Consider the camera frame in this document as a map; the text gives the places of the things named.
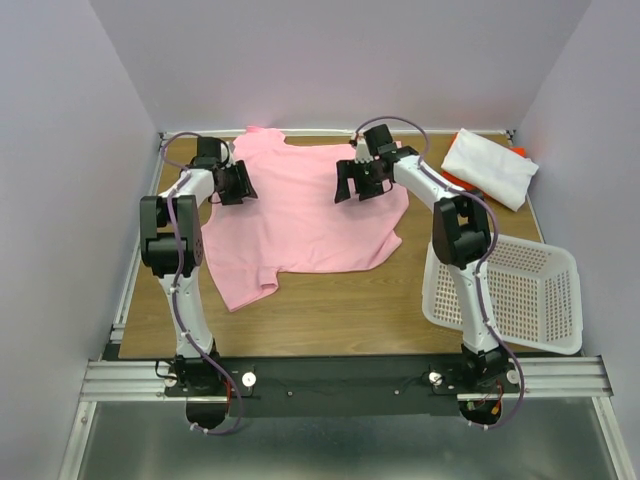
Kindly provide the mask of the pink t shirt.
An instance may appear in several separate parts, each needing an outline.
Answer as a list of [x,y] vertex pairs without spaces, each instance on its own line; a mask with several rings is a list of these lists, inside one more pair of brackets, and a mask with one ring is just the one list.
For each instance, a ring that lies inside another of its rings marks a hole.
[[207,266],[229,311],[274,293],[281,272],[371,270],[401,245],[404,187],[335,203],[336,163],[352,158],[350,145],[294,146],[281,131],[254,126],[233,144],[258,197],[213,206],[202,228]]

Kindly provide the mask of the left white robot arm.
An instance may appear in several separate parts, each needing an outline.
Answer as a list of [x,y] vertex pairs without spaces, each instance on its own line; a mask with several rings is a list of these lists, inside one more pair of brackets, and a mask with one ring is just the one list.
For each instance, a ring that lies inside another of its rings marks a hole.
[[214,336],[205,320],[199,271],[205,256],[199,209],[217,199],[222,206],[258,197],[247,167],[229,142],[196,138],[196,154],[179,164],[178,179],[164,192],[139,203],[140,255],[167,298],[176,333],[175,385],[209,395],[219,388],[236,393],[233,377],[220,364]]

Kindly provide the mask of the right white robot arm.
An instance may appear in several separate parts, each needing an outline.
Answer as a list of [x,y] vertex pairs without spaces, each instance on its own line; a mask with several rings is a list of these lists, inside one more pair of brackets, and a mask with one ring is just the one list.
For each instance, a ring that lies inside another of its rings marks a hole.
[[432,169],[422,154],[400,147],[387,125],[358,129],[350,139],[352,160],[336,164],[336,204],[383,195],[386,186],[400,185],[432,212],[430,247],[454,282],[463,323],[462,365],[459,375],[469,390],[480,392],[500,374],[503,357],[495,330],[488,290],[487,259],[496,246],[489,222],[491,209],[479,193],[455,186]]

